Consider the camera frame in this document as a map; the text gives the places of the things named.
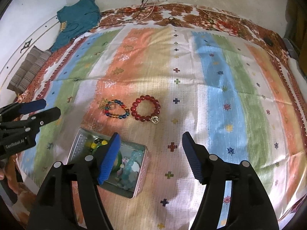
open container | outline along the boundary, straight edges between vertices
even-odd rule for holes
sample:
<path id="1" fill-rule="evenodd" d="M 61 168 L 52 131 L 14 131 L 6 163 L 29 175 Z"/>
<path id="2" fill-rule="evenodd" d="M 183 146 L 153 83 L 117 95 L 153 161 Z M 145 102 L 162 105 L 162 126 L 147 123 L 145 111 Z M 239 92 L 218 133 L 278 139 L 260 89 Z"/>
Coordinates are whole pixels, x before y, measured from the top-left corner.
<path id="1" fill-rule="evenodd" d="M 79 128 L 74 143 L 72 145 L 72 148 L 70 150 L 67 159 L 67 164 L 76 163 L 79 160 L 85 158 L 87 155 L 92 154 L 91 144 L 94 142 L 96 138 L 109 141 L 111 137 L 99 134 L 94 131 L 90 131 L 85 128 Z M 142 155 L 139 156 L 136 160 L 140 166 L 140 171 L 138 178 L 136 180 L 135 187 L 132 187 L 128 190 L 119 187 L 118 186 L 119 182 L 116 180 L 117 177 L 116 172 L 111 172 L 108 180 L 106 180 L 102 185 L 100 185 L 100 187 L 110 192 L 124 196 L 126 198 L 134 198 L 138 193 L 142 191 L 144 185 L 147 167 L 149 164 L 148 150 L 145 145 L 121 141 L 121 147 L 119 151 L 122 157 L 131 157 L 133 151 L 142 153 Z"/>

bracelet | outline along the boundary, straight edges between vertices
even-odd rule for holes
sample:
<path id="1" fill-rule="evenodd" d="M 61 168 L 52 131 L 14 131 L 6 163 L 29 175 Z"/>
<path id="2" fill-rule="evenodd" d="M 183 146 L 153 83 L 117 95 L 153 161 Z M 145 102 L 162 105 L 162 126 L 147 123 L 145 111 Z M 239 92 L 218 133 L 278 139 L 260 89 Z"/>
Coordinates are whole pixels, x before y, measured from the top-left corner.
<path id="1" fill-rule="evenodd" d="M 138 114 L 138 112 L 136 111 L 136 108 L 138 107 L 138 104 L 141 103 L 143 100 L 149 100 L 151 102 L 153 102 L 154 106 L 155 106 L 155 110 L 154 112 L 149 116 L 140 116 Z M 130 108 L 131 110 L 131 115 L 134 116 L 134 118 L 136 120 L 140 120 L 141 122 L 145 122 L 145 121 L 151 121 L 153 123 L 159 123 L 160 119 L 157 115 L 160 114 L 160 109 L 161 106 L 159 105 L 159 101 L 156 100 L 154 97 L 151 97 L 149 95 L 142 95 L 139 98 L 137 98 L 135 100 L 135 102 L 132 103 L 132 107 Z"/>
<path id="2" fill-rule="evenodd" d="M 119 104 L 121 106 L 121 108 L 123 108 L 125 110 L 125 114 L 119 115 L 119 114 L 112 114 L 109 112 L 110 109 L 113 109 L 115 107 L 115 103 Z M 106 104 L 106 107 L 104 108 L 104 113 L 107 117 L 111 117 L 111 118 L 126 118 L 130 115 L 129 113 L 129 109 L 127 108 L 127 106 L 124 105 L 123 102 L 121 102 L 120 100 L 114 99 L 111 101 L 108 101 L 108 103 Z"/>

green stripe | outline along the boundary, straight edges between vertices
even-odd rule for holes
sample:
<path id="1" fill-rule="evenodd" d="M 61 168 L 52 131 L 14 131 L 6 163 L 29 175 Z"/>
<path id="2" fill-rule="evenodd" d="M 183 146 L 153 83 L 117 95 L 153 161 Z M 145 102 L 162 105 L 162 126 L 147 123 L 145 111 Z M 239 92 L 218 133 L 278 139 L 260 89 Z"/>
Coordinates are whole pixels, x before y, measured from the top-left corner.
<path id="1" fill-rule="evenodd" d="M 219 35 L 212 35 L 212 37 L 223 48 L 224 58 L 231 69 L 235 87 L 241 100 L 245 115 L 249 161 L 269 194 L 273 185 L 274 166 L 269 165 L 272 149 L 270 148 L 268 119 L 257 90 L 244 69 L 241 55 L 235 52 L 231 42 L 226 37 Z"/>
<path id="2" fill-rule="evenodd" d="M 70 109 L 71 103 L 73 103 L 73 100 L 75 99 L 75 96 L 79 90 L 79 86 L 82 82 L 82 79 L 88 77 L 94 64 L 96 64 L 96 62 L 100 59 L 107 45 L 114 39 L 114 37 L 119 33 L 119 31 L 120 30 L 106 32 L 100 37 L 98 37 L 97 40 L 92 44 L 92 46 L 76 63 L 67 80 L 62 80 L 61 89 L 54 103 L 54 106 L 57 106 L 61 109 L 61 117 L 65 118 L 65 114 Z M 72 97 L 71 103 L 67 103 L 67 98 L 69 97 Z M 56 121 L 53 123 L 49 123 L 48 125 L 42 127 L 40 130 L 40 138 L 38 144 L 36 145 L 36 155 L 34 158 L 34 182 L 39 186 L 41 185 L 48 171 L 48 169 L 46 169 L 44 172 L 43 168 L 50 167 L 54 162 L 53 150 L 47 149 L 47 143 L 52 143 L 53 141 L 56 141 L 56 137 L 60 133 L 62 124 L 63 121 Z"/>

teal garment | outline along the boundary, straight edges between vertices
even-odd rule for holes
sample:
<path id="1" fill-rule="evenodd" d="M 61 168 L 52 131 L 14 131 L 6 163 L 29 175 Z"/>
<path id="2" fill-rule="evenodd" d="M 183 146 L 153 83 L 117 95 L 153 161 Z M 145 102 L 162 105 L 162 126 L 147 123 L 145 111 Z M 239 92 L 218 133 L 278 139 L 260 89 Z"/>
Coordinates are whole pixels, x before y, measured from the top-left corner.
<path id="1" fill-rule="evenodd" d="M 69 41 L 96 27 L 100 20 L 100 11 L 95 0 L 80 0 L 72 6 L 65 6 L 57 12 L 60 23 L 66 27 L 56 38 L 51 52 L 65 46 Z"/>

striped bedspread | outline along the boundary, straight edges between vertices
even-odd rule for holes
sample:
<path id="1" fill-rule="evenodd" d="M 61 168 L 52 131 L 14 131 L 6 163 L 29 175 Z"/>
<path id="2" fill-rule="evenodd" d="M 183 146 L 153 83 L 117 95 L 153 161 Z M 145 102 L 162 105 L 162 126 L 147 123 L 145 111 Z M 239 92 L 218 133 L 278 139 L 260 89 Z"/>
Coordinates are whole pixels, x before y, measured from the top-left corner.
<path id="1" fill-rule="evenodd" d="M 62 116 L 41 128 L 36 147 L 19 156 L 20 168 L 41 185 L 55 161 L 66 162 L 80 126 L 146 145 L 151 160 L 142 193 L 126 199 L 100 189 L 115 229 L 189 228 L 205 187 L 184 154 L 185 131 L 224 161 L 250 161 L 278 219 L 306 194 L 302 108 L 287 70 L 261 47 L 215 31 L 127 25 L 86 33 L 52 58 L 24 97 L 44 98 Z M 104 115 L 108 100 L 130 107 L 146 94 L 159 100 L 160 123 Z M 141 105 L 140 114 L 151 113 L 149 103 Z M 230 195 L 227 183 L 219 227 Z M 84 225 L 77 197 L 75 203 Z"/>

